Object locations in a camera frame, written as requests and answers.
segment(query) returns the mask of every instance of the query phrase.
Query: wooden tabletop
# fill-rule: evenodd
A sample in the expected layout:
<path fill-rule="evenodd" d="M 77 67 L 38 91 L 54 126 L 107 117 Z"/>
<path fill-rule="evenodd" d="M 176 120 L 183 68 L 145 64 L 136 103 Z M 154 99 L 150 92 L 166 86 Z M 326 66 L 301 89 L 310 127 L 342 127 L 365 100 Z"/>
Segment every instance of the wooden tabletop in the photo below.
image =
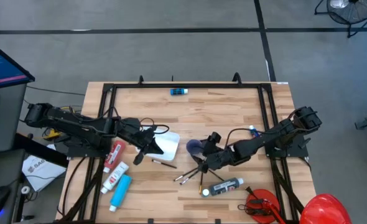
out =
<path fill-rule="evenodd" d="M 278 118 L 285 118 L 294 110 L 289 86 L 279 83 L 271 85 Z M 83 115 L 97 117 L 102 87 L 103 82 L 88 84 Z M 224 179 L 233 177 L 244 179 L 244 184 L 234 191 L 202 198 L 198 193 L 200 174 L 184 185 L 173 180 L 197 166 L 185 148 L 189 140 L 205 139 L 216 131 L 222 137 L 220 146 L 223 146 L 229 131 L 234 128 L 247 128 L 252 124 L 256 129 L 264 130 L 257 89 L 192 88 L 188 90 L 187 95 L 180 96 L 170 96 L 169 91 L 168 88 L 117 90 L 115 105 L 120 116 L 139 119 L 150 117 L 156 123 L 168 125 L 172 132 L 180 135 L 177 154 L 170 162 L 178 169 L 153 163 L 149 157 L 145 157 L 142 163 L 135 166 L 132 162 L 137 152 L 134 146 L 127 146 L 122 160 L 129 165 L 126 174 L 132 177 L 128 193 L 116 212 L 109 211 L 113 190 L 101 195 L 96 222 L 147 223 L 148 218 L 153 218 L 155 223 L 213 223 L 219 218 L 222 223 L 255 223 L 244 211 L 238 210 L 237 206 L 243 204 L 248 196 L 245 191 L 247 186 L 253 190 L 267 189 L 275 193 L 271 164 L 264 148 L 244 164 L 236 167 L 226 166 L 216 171 Z M 270 126 L 273 126 L 266 93 L 265 99 Z M 230 142 L 250 137 L 246 131 L 237 131 L 231 135 Z M 65 191 L 67 180 L 79 160 L 80 158 L 76 158 L 70 161 L 62 192 Z M 288 158 L 287 162 L 294 192 L 306 205 L 316 195 L 310 170 L 298 158 Z M 73 177 L 67 196 L 67 210 L 82 193 L 87 164 L 88 159 L 81 164 Z M 214 175 L 207 173 L 203 176 L 203 187 L 219 181 Z M 283 195 L 289 218 L 291 216 L 287 196 Z M 85 218 L 90 217 L 91 203 L 92 194 L 87 203 Z"/>

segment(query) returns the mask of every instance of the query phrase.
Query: red helmet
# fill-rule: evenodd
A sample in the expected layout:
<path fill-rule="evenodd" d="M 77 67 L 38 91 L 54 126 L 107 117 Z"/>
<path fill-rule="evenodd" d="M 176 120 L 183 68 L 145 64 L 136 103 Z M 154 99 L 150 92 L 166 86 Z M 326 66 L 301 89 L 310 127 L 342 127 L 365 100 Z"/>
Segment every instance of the red helmet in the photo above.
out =
<path fill-rule="evenodd" d="M 352 224 L 345 207 L 331 194 L 311 199 L 302 211 L 300 224 Z"/>

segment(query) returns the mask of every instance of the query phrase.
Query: concrete floor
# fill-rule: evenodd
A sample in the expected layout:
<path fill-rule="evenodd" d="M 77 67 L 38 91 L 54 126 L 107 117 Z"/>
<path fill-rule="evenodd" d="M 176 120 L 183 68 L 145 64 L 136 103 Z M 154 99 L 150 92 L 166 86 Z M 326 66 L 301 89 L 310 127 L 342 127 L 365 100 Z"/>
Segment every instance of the concrete floor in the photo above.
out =
<path fill-rule="evenodd" d="M 267 28 L 344 27 L 314 16 L 309 2 L 262 0 Z M 246 0 L 0 0 L 0 30 L 258 27 Z M 276 79 L 289 82 L 296 106 L 312 106 L 323 126 L 308 149 L 318 194 L 331 193 L 353 223 L 367 223 L 367 32 L 268 33 Z M 84 93 L 90 81 L 268 81 L 259 33 L 0 35 L 0 48 L 30 71 L 32 86 Z M 29 102 L 80 105 L 82 96 L 27 89 Z M 19 132 L 41 130 L 19 124 Z M 57 180 L 25 205 L 28 223 L 51 222 Z"/>

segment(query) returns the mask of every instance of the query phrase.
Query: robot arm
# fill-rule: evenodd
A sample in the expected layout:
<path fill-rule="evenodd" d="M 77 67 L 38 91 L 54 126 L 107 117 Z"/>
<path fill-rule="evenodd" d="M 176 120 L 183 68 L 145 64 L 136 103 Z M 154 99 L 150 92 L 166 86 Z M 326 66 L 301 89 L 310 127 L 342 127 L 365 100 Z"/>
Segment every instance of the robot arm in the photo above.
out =
<path fill-rule="evenodd" d="M 284 149 L 292 144 L 292 140 L 297 135 L 310 134 L 316 131 L 321 124 L 316 111 L 313 111 L 311 107 L 303 107 L 293 111 L 288 118 L 261 133 L 259 137 L 234 142 L 224 149 L 216 146 L 221 136 L 213 133 L 208 139 L 202 140 L 203 156 L 206 157 L 202 170 L 207 171 L 208 168 L 216 170 L 227 165 L 237 166 L 250 160 L 260 147 L 267 144 L 274 144 L 275 147 Z"/>
<path fill-rule="evenodd" d="M 102 147 L 105 138 L 120 137 L 140 149 L 134 164 L 141 163 L 147 153 L 163 154 L 163 150 L 156 144 L 154 131 L 157 126 L 152 125 L 141 130 L 141 123 L 137 118 L 89 118 L 53 107 L 48 103 L 29 105 L 29 112 L 24 122 L 34 128 L 54 128 L 69 136 L 81 139 L 93 149 Z"/>

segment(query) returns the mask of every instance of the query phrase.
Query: monitor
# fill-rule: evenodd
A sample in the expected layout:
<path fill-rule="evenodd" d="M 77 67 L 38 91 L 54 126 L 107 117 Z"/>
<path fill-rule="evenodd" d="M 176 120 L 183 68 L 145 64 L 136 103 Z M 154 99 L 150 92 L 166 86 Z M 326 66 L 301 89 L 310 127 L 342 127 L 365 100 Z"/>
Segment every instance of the monitor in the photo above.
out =
<path fill-rule="evenodd" d="M 0 88 L 33 82 L 35 78 L 0 49 Z"/>

